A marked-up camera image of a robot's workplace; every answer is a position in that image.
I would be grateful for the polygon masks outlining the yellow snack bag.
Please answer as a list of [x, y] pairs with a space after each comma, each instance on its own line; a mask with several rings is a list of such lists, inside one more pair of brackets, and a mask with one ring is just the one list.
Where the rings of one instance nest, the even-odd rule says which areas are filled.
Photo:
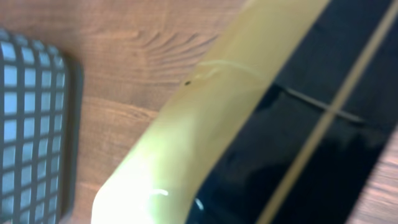
[[248, 1], [91, 221], [344, 223], [396, 126], [396, 1]]

